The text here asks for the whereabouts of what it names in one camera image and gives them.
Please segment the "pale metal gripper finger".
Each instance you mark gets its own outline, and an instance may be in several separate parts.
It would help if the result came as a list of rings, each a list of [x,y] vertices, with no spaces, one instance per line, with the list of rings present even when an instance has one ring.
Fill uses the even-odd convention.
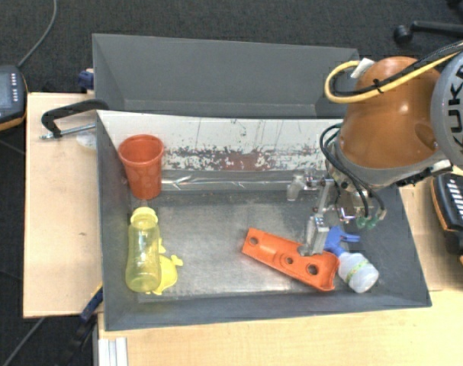
[[[310,216],[307,220],[305,234],[304,234],[304,244],[301,246],[302,256],[310,256],[313,254],[313,240],[315,237],[315,219],[314,216]]]
[[[323,216],[315,216],[312,220],[313,235],[311,239],[311,254],[322,254],[330,227],[327,225]]]

